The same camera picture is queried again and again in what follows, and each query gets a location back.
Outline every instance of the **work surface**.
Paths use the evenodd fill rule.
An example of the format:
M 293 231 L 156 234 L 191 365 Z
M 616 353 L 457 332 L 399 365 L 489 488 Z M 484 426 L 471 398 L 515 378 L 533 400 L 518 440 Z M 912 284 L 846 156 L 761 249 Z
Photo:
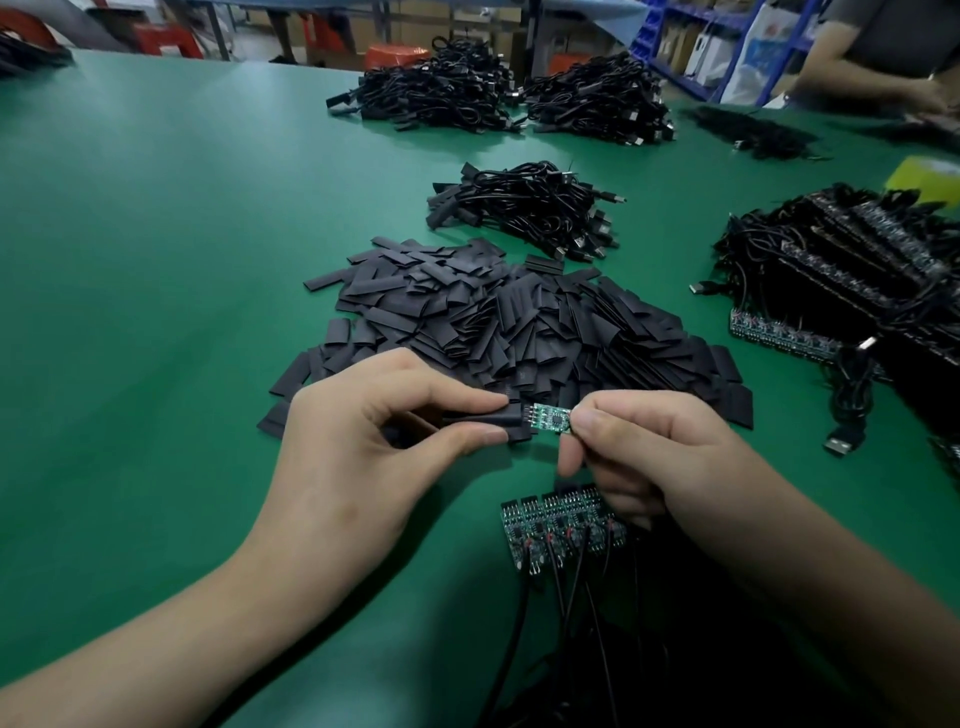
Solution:
M 267 389 L 333 314 L 334 289 L 311 295 L 300 283 L 375 235 L 475 236 L 424 223 L 431 183 L 456 182 L 467 160 L 550 159 L 627 197 L 611 206 L 623 247 L 598 267 L 730 347 L 755 393 L 746 439 L 960 610 L 960 502 L 902 402 L 878 387 L 866 444 L 832 458 L 817 366 L 731 339 L 730 301 L 687 289 L 709 274 L 729 213 L 837 181 L 880 188 L 921 150 L 787 113 L 835 160 L 757 161 L 682 119 L 678 141 L 644 148 L 395 133 L 327 115 L 324 99 L 354 85 L 338 71 L 95 53 L 0 85 L 0 683 L 153 606 L 239 545 L 278 449 L 254 428 Z M 511 262 L 533 252 L 489 238 Z M 338 616 L 342 629 L 230 725 L 470 724 L 516 603 L 499 503 L 549 490 L 555 447 L 542 434 L 456 466 L 388 568 Z M 545 597 L 534 604 L 550 619 L 528 620 L 528 654 L 551 643 L 551 609 Z

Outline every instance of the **forearm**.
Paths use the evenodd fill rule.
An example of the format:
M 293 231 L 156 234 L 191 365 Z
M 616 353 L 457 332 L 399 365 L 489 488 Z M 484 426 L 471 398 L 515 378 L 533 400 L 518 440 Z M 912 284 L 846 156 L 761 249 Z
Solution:
M 270 596 L 262 576 L 228 562 L 150 612 L 6 687 L 0 691 L 0 728 L 198 724 L 311 626 L 306 610 L 300 614 Z
M 872 71 L 843 59 L 822 61 L 804 67 L 797 89 L 812 90 L 827 96 L 898 103 L 910 79 Z
M 930 592 L 781 482 L 728 554 L 911 724 L 960 720 L 960 622 Z

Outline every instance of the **person in dark shirt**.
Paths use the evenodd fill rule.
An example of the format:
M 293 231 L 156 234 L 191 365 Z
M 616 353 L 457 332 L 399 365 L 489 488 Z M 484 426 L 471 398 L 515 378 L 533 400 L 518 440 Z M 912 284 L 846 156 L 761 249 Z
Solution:
M 960 2 L 833 0 L 791 107 L 945 114 L 960 102 Z
M 507 442 L 494 425 L 437 430 L 412 413 L 506 404 L 405 349 L 304 387 L 244 543 L 178 595 L 0 690 L 0 725 L 199 725 L 386 558 L 458 457 Z M 391 448 L 380 428 L 395 417 L 426 437 Z M 842 655 L 889 724 L 960 725 L 957 618 L 784 480 L 708 404 L 680 392 L 594 392 L 570 423 L 561 477 L 586 460 L 621 518 L 643 525 L 668 511 L 703 552 Z M 375 645 L 367 658 L 375 669 Z

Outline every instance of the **person's left hand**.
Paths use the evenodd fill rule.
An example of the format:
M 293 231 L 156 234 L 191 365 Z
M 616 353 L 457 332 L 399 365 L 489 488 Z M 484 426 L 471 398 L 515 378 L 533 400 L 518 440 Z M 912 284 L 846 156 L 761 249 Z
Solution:
M 410 413 L 436 407 L 490 412 L 507 397 L 430 369 L 406 349 L 372 356 L 293 399 L 274 479 L 243 563 L 286 610 L 322 619 L 390 552 L 420 496 L 461 455 L 507 442 L 501 427 L 437 430 Z M 428 436 L 392 448 L 380 427 L 400 416 Z

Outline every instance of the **yellow-green object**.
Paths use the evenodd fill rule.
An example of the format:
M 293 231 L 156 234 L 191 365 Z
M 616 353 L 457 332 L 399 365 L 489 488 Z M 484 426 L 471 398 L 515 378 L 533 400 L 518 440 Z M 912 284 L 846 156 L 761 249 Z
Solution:
M 933 157 L 908 157 L 887 180 L 887 189 L 919 189 L 922 203 L 960 203 L 960 165 Z

